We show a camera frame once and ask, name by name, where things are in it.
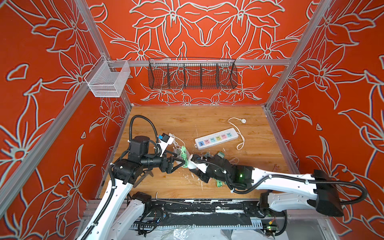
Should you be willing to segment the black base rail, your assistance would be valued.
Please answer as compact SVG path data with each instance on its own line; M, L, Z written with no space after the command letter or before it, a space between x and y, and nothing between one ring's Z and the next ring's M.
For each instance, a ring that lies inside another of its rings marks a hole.
M157 199L141 230L219 228L224 230L272 230L288 225L284 212L259 209L256 199Z

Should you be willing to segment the white multicolour power strip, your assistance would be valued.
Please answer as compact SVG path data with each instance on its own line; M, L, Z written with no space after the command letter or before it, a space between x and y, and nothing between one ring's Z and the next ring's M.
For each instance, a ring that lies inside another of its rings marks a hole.
M236 140L239 134L234 128L226 129L210 135L195 139L195 147L198 150L207 149L216 145L220 145L229 141Z

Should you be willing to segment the black allen key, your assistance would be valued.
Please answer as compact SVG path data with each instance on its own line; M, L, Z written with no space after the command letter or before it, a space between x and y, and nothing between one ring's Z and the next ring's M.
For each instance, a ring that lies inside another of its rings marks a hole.
M153 172L145 171L144 174L140 176L140 178L135 182L134 187L137 187L148 176L153 177L154 176Z

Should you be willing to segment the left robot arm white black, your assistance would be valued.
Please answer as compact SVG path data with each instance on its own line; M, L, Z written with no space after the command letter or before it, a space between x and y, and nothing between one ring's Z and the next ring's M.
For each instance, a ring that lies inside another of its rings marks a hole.
M133 124L136 119L147 121L154 130L155 140L146 136L133 137ZM163 173L171 174L185 161L177 154L167 155L167 147L175 138L171 135L158 135L153 122L141 115L132 117L129 125L129 147L108 169L110 181L107 190L90 222L79 234L80 240L122 240L133 224L144 225L138 218L149 209L151 196L136 193L127 208L119 214L121 205L143 173L159 168Z

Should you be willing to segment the green charger plug upper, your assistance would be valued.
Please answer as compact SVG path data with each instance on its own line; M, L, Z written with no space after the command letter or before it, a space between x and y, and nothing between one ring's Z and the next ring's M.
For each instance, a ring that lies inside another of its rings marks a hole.
M220 158L223 158L223 159L225 158L225 154L222 153L222 152L218 152L217 155L218 155Z

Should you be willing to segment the white charger plug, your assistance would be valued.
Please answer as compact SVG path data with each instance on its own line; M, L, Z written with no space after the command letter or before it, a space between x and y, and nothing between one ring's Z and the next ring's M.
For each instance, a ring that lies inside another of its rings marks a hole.
M189 170L199 170L199 167L194 162L188 161L188 169Z

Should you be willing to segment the clear plastic wall bin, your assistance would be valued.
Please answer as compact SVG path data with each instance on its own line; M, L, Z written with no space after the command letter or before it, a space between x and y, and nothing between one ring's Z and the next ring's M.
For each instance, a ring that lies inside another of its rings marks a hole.
M126 82L131 75L128 61L112 61L101 57L85 76L85 81L97 98L118 98L121 96Z

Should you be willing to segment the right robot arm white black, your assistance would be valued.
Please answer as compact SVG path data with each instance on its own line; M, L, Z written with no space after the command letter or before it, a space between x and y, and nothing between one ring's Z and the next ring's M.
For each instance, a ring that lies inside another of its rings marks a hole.
M190 156L189 169L203 182L210 179L224 182L229 190L238 195L247 195L254 190L263 190L258 208L275 212L285 210L311 210L329 217L342 217L342 207L362 202L368 191L361 185L333 181L324 171L313 174L293 175L269 172L251 166L233 165L227 159ZM337 187L352 187L360 191L360 196L342 201Z

